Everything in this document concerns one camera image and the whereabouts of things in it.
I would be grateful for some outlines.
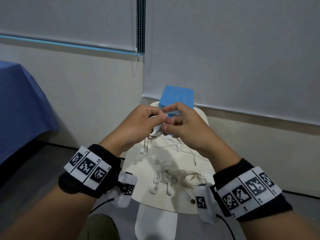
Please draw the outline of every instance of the gray floor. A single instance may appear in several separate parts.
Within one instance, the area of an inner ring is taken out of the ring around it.
[[[41,199],[57,183],[63,166],[75,151],[47,145],[27,161],[0,189],[0,232],[13,223],[21,214]],[[297,213],[301,214],[320,233],[320,200],[284,193]],[[96,205],[103,202],[98,199]],[[95,211],[111,216],[122,240],[136,239],[135,220],[139,203],[132,200],[128,208],[117,209],[105,204]],[[228,218],[235,238],[245,239],[238,222]],[[189,239],[232,239],[223,222],[204,224],[197,215],[178,215],[176,238]]]

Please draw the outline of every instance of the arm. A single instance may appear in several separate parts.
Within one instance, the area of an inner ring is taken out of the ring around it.
[[[164,112],[179,110],[161,129],[173,134],[190,148],[210,160],[215,172],[237,164],[241,157],[228,146],[196,113],[182,103],[163,108]],[[251,239],[320,239],[309,225],[293,211],[240,223],[248,240]]]
[[[116,157],[144,140],[151,130],[168,119],[167,114],[152,106],[139,105],[99,145]],[[76,239],[96,198],[83,193],[68,194],[58,186],[20,217],[1,236],[14,239]]]

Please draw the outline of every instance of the table covered with blue cloth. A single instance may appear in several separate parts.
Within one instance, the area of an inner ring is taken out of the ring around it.
[[[20,64],[0,61],[0,164],[59,126],[46,95]]]

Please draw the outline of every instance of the black gap between blinds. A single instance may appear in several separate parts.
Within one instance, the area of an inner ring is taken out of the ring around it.
[[[137,53],[144,54],[146,0],[137,0]]]

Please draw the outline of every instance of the wall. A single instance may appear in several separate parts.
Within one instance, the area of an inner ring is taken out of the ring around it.
[[[46,93],[61,126],[52,143],[79,147],[110,133],[142,99],[133,56],[0,40],[0,60],[21,63]],[[320,197],[320,127],[203,109],[211,128],[284,190]]]

